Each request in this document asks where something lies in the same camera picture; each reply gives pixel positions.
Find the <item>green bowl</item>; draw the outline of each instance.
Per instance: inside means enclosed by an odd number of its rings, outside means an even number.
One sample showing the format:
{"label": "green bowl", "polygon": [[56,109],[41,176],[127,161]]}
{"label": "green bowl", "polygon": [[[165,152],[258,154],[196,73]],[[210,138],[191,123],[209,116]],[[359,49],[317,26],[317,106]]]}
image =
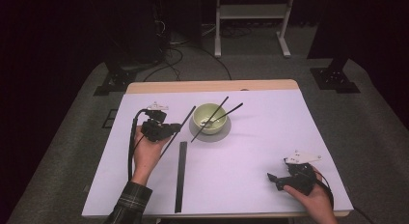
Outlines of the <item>green bowl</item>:
{"label": "green bowl", "polygon": [[[217,107],[219,107],[218,104],[206,103],[196,108],[195,112],[193,113],[193,122],[198,130],[202,128],[202,125],[208,120],[208,118],[210,118],[214,111],[217,110]],[[224,114],[226,114],[226,111],[223,109],[223,107],[220,107],[211,120],[214,121]],[[228,117],[225,116],[212,124],[206,125],[206,127],[202,130],[202,133],[211,135],[219,132],[225,125],[227,119]]]}

